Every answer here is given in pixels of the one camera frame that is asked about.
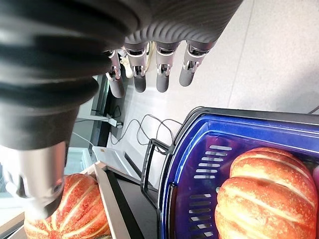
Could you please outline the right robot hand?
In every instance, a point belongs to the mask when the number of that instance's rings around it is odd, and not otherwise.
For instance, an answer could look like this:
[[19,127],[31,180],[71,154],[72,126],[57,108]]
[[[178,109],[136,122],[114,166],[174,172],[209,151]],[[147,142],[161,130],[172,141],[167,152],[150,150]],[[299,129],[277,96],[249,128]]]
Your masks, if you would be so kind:
[[189,86],[239,0],[3,0],[0,3],[0,162],[6,189],[33,219],[61,203],[69,141],[94,76],[124,90],[116,50],[125,47],[135,89],[146,88],[146,45],[157,45],[157,89],[187,42],[179,82]]

